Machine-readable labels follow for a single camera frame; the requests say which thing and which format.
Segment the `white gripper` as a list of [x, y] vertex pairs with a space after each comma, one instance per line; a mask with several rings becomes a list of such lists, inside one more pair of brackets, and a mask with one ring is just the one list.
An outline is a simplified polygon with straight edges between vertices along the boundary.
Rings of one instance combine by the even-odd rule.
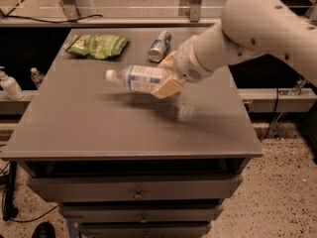
[[[158, 64], [158, 67], [165, 69], [173, 68], [179, 76], [192, 83], [209, 77], [212, 72], [201, 65], [195, 54], [194, 44], [197, 39], [198, 37], [194, 35], [183, 42], [176, 51], [167, 55]], [[183, 79], [176, 75], [170, 75], [151, 92], [151, 95], [158, 99], [170, 97], [183, 89], [183, 83]]]

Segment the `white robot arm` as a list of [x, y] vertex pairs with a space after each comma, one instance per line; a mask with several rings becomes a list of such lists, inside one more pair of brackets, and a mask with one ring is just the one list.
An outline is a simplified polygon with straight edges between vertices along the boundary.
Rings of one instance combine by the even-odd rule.
[[282, 60], [317, 85], [317, 28], [280, 0], [228, 0], [221, 21], [183, 42], [159, 66], [167, 70], [152, 95], [170, 97], [225, 65], [263, 55]]

